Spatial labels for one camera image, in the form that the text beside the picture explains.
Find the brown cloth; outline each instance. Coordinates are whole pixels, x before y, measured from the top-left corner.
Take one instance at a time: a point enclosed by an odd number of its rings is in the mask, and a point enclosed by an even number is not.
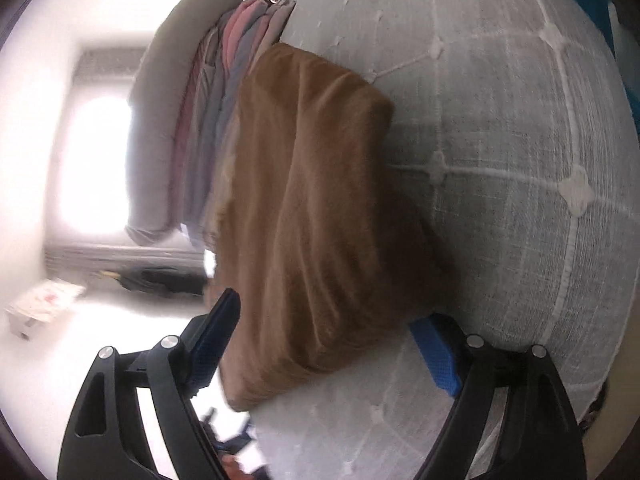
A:
[[[248,410],[350,364],[450,292],[430,228],[396,190],[382,141],[393,105],[356,74],[286,44],[242,84],[232,197],[212,289],[242,309],[222,357]]]

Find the silver screw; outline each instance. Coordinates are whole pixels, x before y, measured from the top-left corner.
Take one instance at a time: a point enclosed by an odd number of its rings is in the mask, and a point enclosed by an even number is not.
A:
[[[484,339],[479,335],[473,334],[466,338],[466,344],[471,348],[482,348],[484,346]]]
[[[108,359],[113,355],[113,346],[105,346],[104,348],[100,348],[98,352],[98,357],[100,359]]]
[[[533,345],[531,347],[531,353],[537,358],[542,359],[544,356],[546,356],[546,348],[541,345]]]
[[[178,336],[177,335],[168,335],[165,338],[162,338],[160,345],[162,348],[173,348],[178,344]]]

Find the gray cushion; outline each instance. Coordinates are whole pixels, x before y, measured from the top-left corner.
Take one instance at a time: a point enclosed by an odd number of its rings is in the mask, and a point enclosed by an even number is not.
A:
[[[131,89],[127,194],[131,238],[146,245],[167,237],[174,135],[193,57],[206,32],[242,0],[181,0],[158,28]]]
[[[297,0],[283,41],[393,99],[388,163],[463,271],[452,314],[496,346],[546,345],[581,416],[640,256],[638,138],[587,16],[574,0]],[[405,333],[253,416],[275,480],[404,479],[450,404]]]

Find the blue gripper pad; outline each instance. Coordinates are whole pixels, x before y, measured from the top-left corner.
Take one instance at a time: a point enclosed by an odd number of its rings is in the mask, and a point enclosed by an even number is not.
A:
[[[462,389],[462,380],[456,371],[456,353],[440,333],[433,314],[409,323],[420,354],[431,373],[436,386],[445,390],[451,397],[457,396]]]
[[[201,317],[204,320],[187,344],[191,367],[185,384],[190,388],[192,395],[211,383],[220,358],[240,319],[240,296],[228,288],[209,315]]]

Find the white floor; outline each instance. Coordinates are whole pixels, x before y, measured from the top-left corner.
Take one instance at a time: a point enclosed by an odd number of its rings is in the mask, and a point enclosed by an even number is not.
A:
[[[11,334],[0,312],[0,406],[15,436],[48,479],[56,478],[66,422],[97,351],[106,345],[120,353],[151,348],[165,335],[179,334],[191,317],[204,312],[199,302],[171,302],[114,288],[81,298],[30,341]],[[139,398],[158,471],[175,479],[149,390],[139,390]],[[218,375],[192,402],[198,416],[211,406],[218,410],[214,426],[220,440],[234,436],[246,419],[246,414],[226,405]],[[263,463],[255,446],[239,461],[247,471]]]

